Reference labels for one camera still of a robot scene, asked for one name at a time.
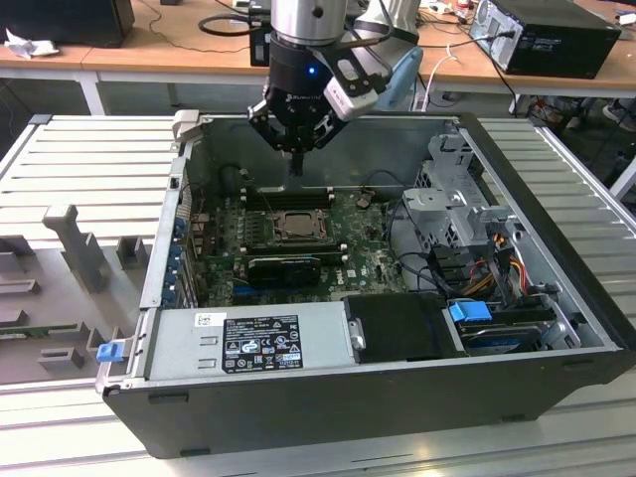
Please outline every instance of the warning label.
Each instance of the warning label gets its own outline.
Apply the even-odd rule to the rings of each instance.
[[[223,349],[228,374],[302,368],[298,315],[227,319]]]

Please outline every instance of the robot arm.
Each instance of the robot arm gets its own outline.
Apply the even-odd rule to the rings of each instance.
[[[269,78],[249,121],[274,149],[292,155],[292,175],[301,175],[306,152],[324,147],[388,89],[384,107],[406,94],[393,79],[399,67],[410,87],[419,67],[418,5],[371,0],[345,33],[347,0],[272,1]]]

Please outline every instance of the wooden desk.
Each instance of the wooden desk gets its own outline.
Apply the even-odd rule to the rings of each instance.
[[[607,18],[613,17],[614,8],[625,8],[597,0],[577,2]],[[199,31],[197,25],[201,19],[227,13],[215,0],[186,0],[179,6],[161,6],[159,0],[132,0],[132,4],[135,25],[122,48],[63,47],[60,56],[31,61],[0,49],[0,78],[76,80],[92,114],[107,113],[99,95],[101,81],[263,83],[267,69],[249,65],[247,37],[220,38]],[[161,19],[153,9],[162,15]],[[153,29],[159,35],[150,31],[153,20]],[[223,28],[223,23],[215,28]],[[225,23],[225,28],[238,28]],[[176,48],[166,39],[184,48]],[[467,39],[452,25],[427,25],[420,30],[421,45],[445,46]],[[235,53],[205,52],[207,50]],[[453,49],[453,53],[459,62],[447,61],[438,69],[434,89],[509,94],[479,47],[462,46]],[[424,50],[420,72],[425,79],[445,54],[444,49]],[[507,77],[507,80],[518,94],[633,97],[636,95],[636,40],[619,41],[596,79]]]
[[[577,0],[576,3],[606,18],[614,17],[615,8],[628,8],[614,2],[597,0]],[[447,45],[468,40],[467,36],[453,35],[455,33],[457,29],[452,25],[426,25],[420,29],[419,43]],[[437,70],[434,79],[437,89],[475,92],[497,92],[505,89],[492,63],[477,45],[454,48],[452,53],[459,61],[446,61]],[[424,61],[420,68],[422,75],[428,78],[435,64],[445,56],[445,49],[424,49]],[[516,92],[522,94],[632,97],[636,95],[636,40],[618,41],[596,79],[506,76],[506,80]]]
[[[34,57],[27,60],[16,56],[8,48],[0,48],[0,69],[81,70],[81,61],[91,47],[59,47],[61,53],[50,57]]]
[[[85,70],[101,72],[187,73],[207,75],[264,76],[267,69],[249,65],[248,37],[214,37],[199,31],[203,18],[231,13],[214,0],[187,0],[179,6],[162,6],[159,0],[132,0],[135,12],[133,31],[120,49],[92,49],[82,62]],[[159,18],[147,5],[162,15]],[[229,22],[217,22],[217,29],[236,29]],[[168,43],[184,48],[175,48]],[[203,51],[187,50],[195,48]]]

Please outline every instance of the blue drive bracket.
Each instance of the blue drive bracket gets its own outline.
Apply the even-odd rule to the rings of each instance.
[[[484,301],[457,301],[448,308],[453,322],[491,321],[488,305]]]
[[[131,348],[132,339],[115,340],[99,345],[95,357],[98,363],[121,363],[130,357]]]

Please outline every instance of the black computer tower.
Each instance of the black computer tower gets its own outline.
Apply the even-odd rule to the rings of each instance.
[[[135,18],[130,0],[2,0],[0,39],[5,29],[30,40],[98,48],[121,46]]]
[[[508,75],[593,79],[620,29],[568,0],[482,0],[473,39]]]

